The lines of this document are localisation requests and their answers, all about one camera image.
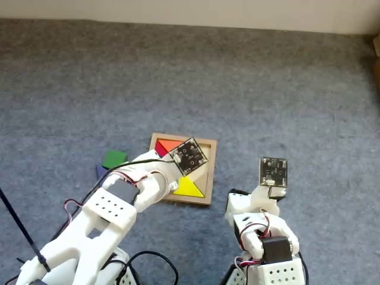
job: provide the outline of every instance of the green tangram piece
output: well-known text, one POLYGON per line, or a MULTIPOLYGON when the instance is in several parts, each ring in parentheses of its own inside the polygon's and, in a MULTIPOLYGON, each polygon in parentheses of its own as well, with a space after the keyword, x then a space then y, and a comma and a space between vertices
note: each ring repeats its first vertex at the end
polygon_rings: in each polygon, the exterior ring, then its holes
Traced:
POLYGON ((126 153, 118 150, 109 150, 104 157, 102 166, 106 169, 113 168, 119 164, 126 162, 126 153))

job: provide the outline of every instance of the gray carpet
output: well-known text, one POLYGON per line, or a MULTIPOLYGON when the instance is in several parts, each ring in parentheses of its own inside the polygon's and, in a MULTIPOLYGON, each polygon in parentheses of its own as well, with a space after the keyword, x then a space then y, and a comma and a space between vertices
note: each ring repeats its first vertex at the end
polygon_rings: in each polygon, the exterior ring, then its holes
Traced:
MULTIPOLYGON (((259 156, 289 159, 281 216, 311 284, 378 284, 380 112, 362 37, 234 28, 0 21, 0 185, 43 246, 109 148, 130 158, 152 132, 218 140, 208 208, 160 202, 121 243, 160 251, 180 284, 218 284, 240 249, 230 188, 258 184, 259 156)), ((0 282, 33 253, 0 205, 0 282)), ((170 268, 141 257, 147 284, 170 268)))

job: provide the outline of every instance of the tangram puzzle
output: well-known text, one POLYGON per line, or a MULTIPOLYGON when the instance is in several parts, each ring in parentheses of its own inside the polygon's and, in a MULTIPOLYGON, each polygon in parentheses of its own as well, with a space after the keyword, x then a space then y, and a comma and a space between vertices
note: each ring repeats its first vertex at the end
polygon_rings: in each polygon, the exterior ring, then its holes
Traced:
MULTIPOLYGON (((153 133, 150 149, 156 150, 163 157, 178 147, 189 137, 153 133)), ((213 192, 214 168, 217 141, 195 138, 208 162, 188 175, 179 179, 178 189, 165 199, 170 201, 188 202, 210 205, 213 192)))

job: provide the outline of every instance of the yellow tangram piece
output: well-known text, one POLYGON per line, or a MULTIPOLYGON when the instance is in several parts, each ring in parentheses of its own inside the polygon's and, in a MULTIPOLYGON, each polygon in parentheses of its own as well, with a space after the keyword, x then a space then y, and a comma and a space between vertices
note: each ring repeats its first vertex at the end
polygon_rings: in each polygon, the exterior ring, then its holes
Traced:
POLYGON ((178 189, 174 191, 173 194, 204 198, 203 193, 195 186, 193 181, 186 176, 179 179, 178 189))

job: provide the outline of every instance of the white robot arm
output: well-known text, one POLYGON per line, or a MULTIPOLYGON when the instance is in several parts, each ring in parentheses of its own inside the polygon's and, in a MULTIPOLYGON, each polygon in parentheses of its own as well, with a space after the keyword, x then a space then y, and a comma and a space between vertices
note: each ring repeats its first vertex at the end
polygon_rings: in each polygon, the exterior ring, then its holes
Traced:
POLYGON ((259 186, 251 194, 231 190, 225 217, 244 252, 222 284, 305 284, 298 238, 278 216, 286 186, 287 160, 262 157, 259 186))
MULTIPOLYGON (((105 272, 99 274, 102 266, 118 250, 119 257, 124 255, 122 260, 128 259, 117 246, 134 225, 137 213, 174 191, 182 176, 169 155, 161 159, 152 150, 140 155, 133 162, 141 160, 156 161, 124 166, 111 172, 102 187, 82 206, 78 216, 56 239, 42 248, 40 252, 52 271, 47 273, 35 257, 21 267, 16 285, 30 284, 35 280, 42 280, 48 285, 113 284, 114 278, 108 280, 104 277, 105 272), (107 191, 119 179, 135 184, 140 190, 134 205, 107 191), (99 229, 102 233, 91 239, 88 235, 93 229, 99 229)), ((112 264, 107 268, 108 275, 114 277, 120 269, 121 264, 112 264)))

